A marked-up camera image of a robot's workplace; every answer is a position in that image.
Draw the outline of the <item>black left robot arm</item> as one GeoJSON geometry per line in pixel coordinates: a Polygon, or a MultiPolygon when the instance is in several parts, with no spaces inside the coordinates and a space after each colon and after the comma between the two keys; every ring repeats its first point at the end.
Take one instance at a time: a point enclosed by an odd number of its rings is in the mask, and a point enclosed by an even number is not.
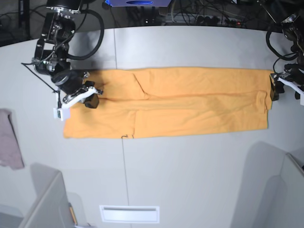
{"type": "Polygon", "coordinates": [[[271,100],[277,101],[287,86],[294,90],[294,97],[304,104],[304,20],[293,14],[282,22],[272,24],[266,33],[266,44],[277,60],[273,63],[270,74],[271,100]],[[281,55],[270,43],[270,36],[276,26],[282,27],[282,33],[292,41],[291,52],[281,55]]]}

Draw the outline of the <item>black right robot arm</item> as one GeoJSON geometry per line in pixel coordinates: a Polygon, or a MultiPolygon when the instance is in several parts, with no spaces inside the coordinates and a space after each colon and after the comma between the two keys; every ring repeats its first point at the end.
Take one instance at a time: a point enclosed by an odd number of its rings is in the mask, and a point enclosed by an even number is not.
{"type": "Polygon", "coordinates": [[[83,9],[90,1],[83,0],[49,0],[46,7],[52,10],[47,13],[40,39],[37,41],[35,54],[31,65],[43,75],[48,75],[55,86],[57,94],[63,91],[66,96],[59,100],[58,106],[69,108],[75,103],[83,103],[85,107],[96,109],[99,105],[99,95],[103,92],[95,88],[93,81],[87,81],[87,71],[73,70],[70,60],[82,61],[93,56],[100,48],[104,38],[105,25],[99,13],[89,8],[83,9]],[[92,15],[100,25],[100,35],[96,46],[84,56],[69,54],[69,42],[74,37],[77,28],[74,14],[92,15]]]}

